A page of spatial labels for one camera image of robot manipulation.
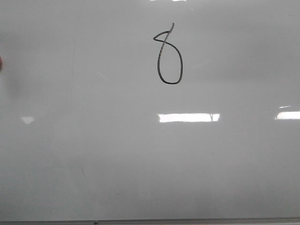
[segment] whiteboard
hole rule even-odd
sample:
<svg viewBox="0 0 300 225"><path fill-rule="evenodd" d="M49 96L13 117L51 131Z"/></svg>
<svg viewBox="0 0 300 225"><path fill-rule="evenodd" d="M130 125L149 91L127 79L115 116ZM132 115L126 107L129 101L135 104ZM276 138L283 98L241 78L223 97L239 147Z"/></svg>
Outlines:
<svg viewBox="0 0 300 225"><path fill-rule="evenodd" d="M299 216L299 38L299 1L0 0L0 221Z"/></svg>

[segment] black ink line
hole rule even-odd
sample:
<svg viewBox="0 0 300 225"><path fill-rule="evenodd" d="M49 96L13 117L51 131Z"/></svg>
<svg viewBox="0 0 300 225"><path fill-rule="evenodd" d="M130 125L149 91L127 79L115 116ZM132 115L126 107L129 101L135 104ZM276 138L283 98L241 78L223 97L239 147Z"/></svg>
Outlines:
<svg viewBox="0 0 300 225"><path fill-rule="evenodd" d="M157 71L158 71L159 78L162 80L162 82L167 83L167 84L178 84L181 81L181 79L182 79L182 73L183 73L183 62L182 62L182 57L181 57L181 54L180 54L179 50L174 45L172 45L171 43L167 42L167 39L168 39L170 33L172 32L173 28L174 28L174 23L172 24L172 27L171 27L170 30L161 32L161 33L157 34L153 38L153 40L155 40L155 41L163 42L163 45L161 46L161 49L160 49L160 52L159 52L159 55L158 55ZM157 39L160 35L163 35L163 34L167 34L167 36L165 37L164 40ZM177 51L177 53L179 55L179 58L180 58L180 77L179 77L179 80L176 81L176 82L168 82L168 81L164 80L164 78L163 78L163 76L161 75L161 72L160 72L160 58L161 58L161 54L163 52L163 48L164 48L165 44L170 45L173 48L175 48L175 50Z"/></svg>

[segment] handwritten number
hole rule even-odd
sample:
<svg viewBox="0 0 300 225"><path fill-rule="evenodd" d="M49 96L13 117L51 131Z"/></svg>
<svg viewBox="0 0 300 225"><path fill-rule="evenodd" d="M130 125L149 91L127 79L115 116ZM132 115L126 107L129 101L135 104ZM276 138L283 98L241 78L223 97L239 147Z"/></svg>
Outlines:
<svg viewBox="0 0 300 225"><path fill-rule="evenodd" d="M174 28L174 23L172 24L172 27L171 27L170 30L161 32L161 33L157 34L157 35L153 38L153 40L155 40L155 41L163 42L163 45L161 46L161 49L160 49L160 52L159 52L159 55L158 55L158 60L157 60L157 71L158 71L159 78L162 80L162 82L167 83L167 84L178 84L178 83L181 81L181 79L182 79L182 72L183 72L182 57L181 57L181 54L180 54L179 50L178 50L174 45L172 45L171 43L168 43L168 42L167 42L167 39L168 39L170 33L172 32L173 28ZM159 39L157 39L160 35L163 35L163 34L167 34L167 36L165 37L164 40L159 40ZM163 48L164 48L165 44L172 46L172 47L177 51L177 53L178 53L178 55L179 55L179 58L180 58L180 77L179 77L179 80L176 81L176 82L168 82L168 81L166 81L166 80L163 78L163 76L161 75L161 72L160 72L160 58L161 58L161 54L162 54L162 52L163 52Z"/></svg>

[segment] white surface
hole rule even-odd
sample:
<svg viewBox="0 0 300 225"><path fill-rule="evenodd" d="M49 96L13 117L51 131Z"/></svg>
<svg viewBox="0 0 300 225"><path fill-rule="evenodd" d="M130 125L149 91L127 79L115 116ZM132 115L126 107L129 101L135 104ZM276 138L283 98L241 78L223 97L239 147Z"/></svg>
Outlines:
<svg viewBox="0 0 300 225"><path fill-rule="evenodd" d="M299 216L299 40L300 1L0 0L0 220Z"/></svg>

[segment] black marker drawing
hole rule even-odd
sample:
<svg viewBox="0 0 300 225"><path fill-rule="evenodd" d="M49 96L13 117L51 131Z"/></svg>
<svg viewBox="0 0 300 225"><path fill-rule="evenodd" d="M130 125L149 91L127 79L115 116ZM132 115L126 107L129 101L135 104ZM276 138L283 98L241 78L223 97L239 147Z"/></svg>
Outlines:
<svg viewBox="0 0 300 225"><path fill-rule="evenodd" d="M183 72L182 57L181 57L181 54L180 54L179 50L178 50L174 45L172 45L171 43L168 43L168 42L167 42L167 39L168 39L170 33L172 32L173 28L174 28L174 23L172 24L172 27L171 27L170 30L161 32L161 33L157 34L157 35L153 38L153 40L155 40L155 41L163 42L163 45L161 46L161 49L160 49L160 52L159 52L159 55L158 55L158 60L157 60L157 71L158 71L159 78L162 80L162 82L167 83L167 84L178 84L178 83L181 81L181 79L182 79L182 72ZM165 37L164 40L158 40L157 38L158 38L160 35L162 35L162 34L167 34L167 36ZM173 48L175 48L175 50L177 51L177 53L178 53L178 55L179 55L179 58L180 58L180 77L179 77L179 80L176 81L176 82L168 82L168 81L165 81L164 78L162 77L161 73L160 73L160 58L161 58L161 54L162 54L162 52L163 52L163 48L164 48L164 45L165 45L165 44L170 45L170 46L172 46Z"/></svg>

